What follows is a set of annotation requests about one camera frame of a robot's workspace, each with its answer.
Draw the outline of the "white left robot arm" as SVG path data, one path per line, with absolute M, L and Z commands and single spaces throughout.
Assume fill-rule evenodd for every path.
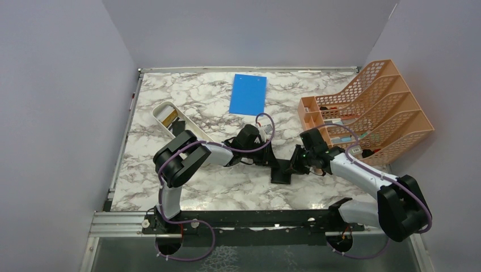
M 190 130 L 178 134 L 153 157 L 155 171 L 161 182 L 158 198 L 157 226 L 163 232 L 178 227 L 182 187 L 204 164 L 231 167 L 250 159 L 254 165 L 277 168 L 271 139 L 260 129 L 245 125 L 235 137 L 221 143 L 201 140 Z

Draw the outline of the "black leather card holder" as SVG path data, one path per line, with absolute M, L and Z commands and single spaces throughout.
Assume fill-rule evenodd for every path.
M 278 159 L 277 166 L 271 168 L 271 183 L 280 185 L 291 184 L 292 173 L 290 171 L 290 161 Z

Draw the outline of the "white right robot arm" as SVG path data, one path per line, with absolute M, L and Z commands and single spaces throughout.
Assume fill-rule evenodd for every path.
M 333 206 L 328 225 L 336 231 L 349 223 L 381 229 L 393 241 L 401 242 L 414 233 L 432 227 L 432 214 L 417 181 L 409 175 L 398 177 L 371 167 L 340 147 L 328 147 L 318 129 L 300 135 L 288 163 L 292 173 L 306 175 L 311 168 L 343 178 L 374 198 L 373 203 L 347 199 Z

